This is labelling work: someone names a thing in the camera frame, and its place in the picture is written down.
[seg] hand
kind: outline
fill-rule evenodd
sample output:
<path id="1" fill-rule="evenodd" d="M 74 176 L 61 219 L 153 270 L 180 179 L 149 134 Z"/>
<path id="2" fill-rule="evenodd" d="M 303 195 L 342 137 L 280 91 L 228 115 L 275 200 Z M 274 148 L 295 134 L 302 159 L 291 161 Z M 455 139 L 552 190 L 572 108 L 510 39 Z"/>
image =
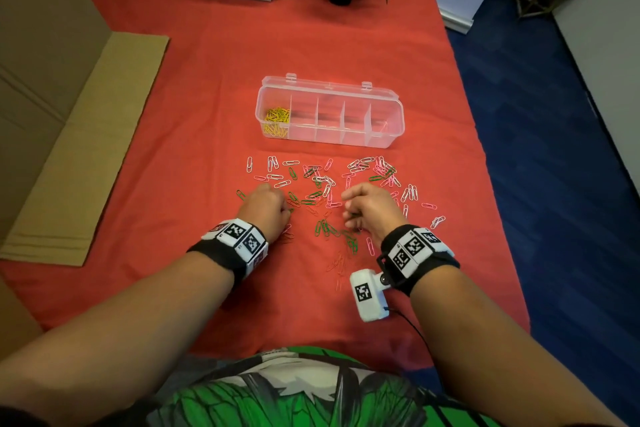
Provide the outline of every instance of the hand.
<path id="1" fill-rule="evenodd" d="M 269 243 L 275 242 L 291 218 L 284 194 L 269 184 L 260 184 L 246 197 L 237 218 L 258 227 Z"/>
<path id="2" fill-rule="evenodd" d="M 344 226 L 368 230 L 378 247 L 389 233 L 408 223 L 391 195 L 368 182 L 348 188 L 341 197 L 347 210 L 342 214 Z"/>

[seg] transparent compartment box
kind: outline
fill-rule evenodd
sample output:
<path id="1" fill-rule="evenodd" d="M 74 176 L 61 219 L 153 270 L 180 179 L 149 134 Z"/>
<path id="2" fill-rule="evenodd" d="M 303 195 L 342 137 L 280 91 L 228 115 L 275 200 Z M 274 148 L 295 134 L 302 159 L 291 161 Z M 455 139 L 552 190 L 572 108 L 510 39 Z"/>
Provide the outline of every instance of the transparent compartment box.
<path id="1" fill-rule="evenodd" d="M 268 121 L 271 108 L 285 108 L 289 121 Z M 404 111 L 385 88 L 298 80 L 293 73 L 266 76 L 255 117 L 265 137 L 387 148 L 404 133 Z"/>

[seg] person's right hand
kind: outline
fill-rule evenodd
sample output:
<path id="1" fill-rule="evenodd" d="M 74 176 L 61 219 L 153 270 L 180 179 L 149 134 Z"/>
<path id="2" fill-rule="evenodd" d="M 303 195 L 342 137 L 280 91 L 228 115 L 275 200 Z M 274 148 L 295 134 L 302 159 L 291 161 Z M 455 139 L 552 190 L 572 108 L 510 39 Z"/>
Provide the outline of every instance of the person's right hand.
<path id="1" fill-rule="evenodd" d="M 377 247 L 389 233 L 408 223 L 391 195 L 368 182 L 348 188 L 341 197 L 347 210 L 342 214 L 344 226 L 368 230 Z"/>

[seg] black wrist strap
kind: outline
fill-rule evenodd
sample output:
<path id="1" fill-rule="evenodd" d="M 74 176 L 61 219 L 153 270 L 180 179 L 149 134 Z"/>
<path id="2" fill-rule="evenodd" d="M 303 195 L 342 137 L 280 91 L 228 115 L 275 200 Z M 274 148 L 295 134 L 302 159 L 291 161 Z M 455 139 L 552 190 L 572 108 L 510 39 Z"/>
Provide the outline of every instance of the black wrist strap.
<path id="1" fill-rule="evenodd" d="M 397 227 L 381 244 L 378 264 L 389 284 L 411 294 L 413 286 L 428 272 L 442 265 L 460 268 L 454 253 L 428 229 L 415 225 Z"/>
<path id="2" fill-rule="evenodd" d="M 246 221 L 226 220 L 202 236 L 187 252 L 206 255 L 221 267 L 234 273 L 236 289 L 267 256 L 269 243 L 264 234 Z"/>

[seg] blue carpet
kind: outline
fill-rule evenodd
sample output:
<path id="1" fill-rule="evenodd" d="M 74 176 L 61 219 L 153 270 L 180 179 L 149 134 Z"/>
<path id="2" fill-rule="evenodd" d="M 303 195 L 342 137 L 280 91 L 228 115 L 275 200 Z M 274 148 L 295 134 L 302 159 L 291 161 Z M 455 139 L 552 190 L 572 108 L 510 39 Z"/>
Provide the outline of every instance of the blue carpet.
<path id="1" fill-rule="evenodd" d="M 562 36 L 551 18 L 518 22 L 513 0 L 485 0 L 449 40 L 531 333 L 638 425 L 640 206 Z"/>

